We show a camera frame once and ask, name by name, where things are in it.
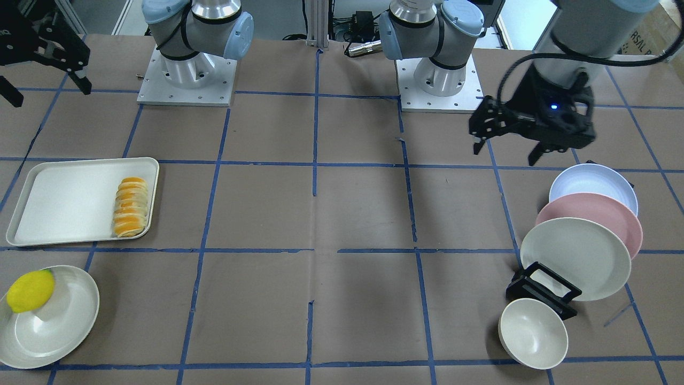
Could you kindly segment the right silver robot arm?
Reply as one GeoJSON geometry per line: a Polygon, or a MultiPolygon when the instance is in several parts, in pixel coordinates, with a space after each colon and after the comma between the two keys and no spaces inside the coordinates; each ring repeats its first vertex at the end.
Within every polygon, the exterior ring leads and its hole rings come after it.
{"type": "MultiPolygon", "coordinates": [[[[254,20],[239,1],[143,1],[156,42],[137,102],[143,105],[225,106],[237,63],[250,48],[254,20]]],[[[29,16],[23,1],[2,1],[2,66],[39,63],[66,73],[83,94],[90,49],[73,29],[68,3],[29,16]]]]}

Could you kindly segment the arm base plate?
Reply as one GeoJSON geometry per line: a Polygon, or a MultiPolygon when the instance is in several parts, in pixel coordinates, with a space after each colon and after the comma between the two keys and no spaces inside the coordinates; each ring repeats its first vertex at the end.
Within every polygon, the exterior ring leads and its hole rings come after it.
{"type": "Polygon", "coordinates": [[[403,112],[474,112],[484,99],[474,58],[464,67],[447,70],[428,58],[395,61],[403,112]]]}
{"type": "Polygon", "coordinates": [[[183,61],[153,49],[137,102],[142,105],[229,107],[238,61],[199,53],[183,61]]]}

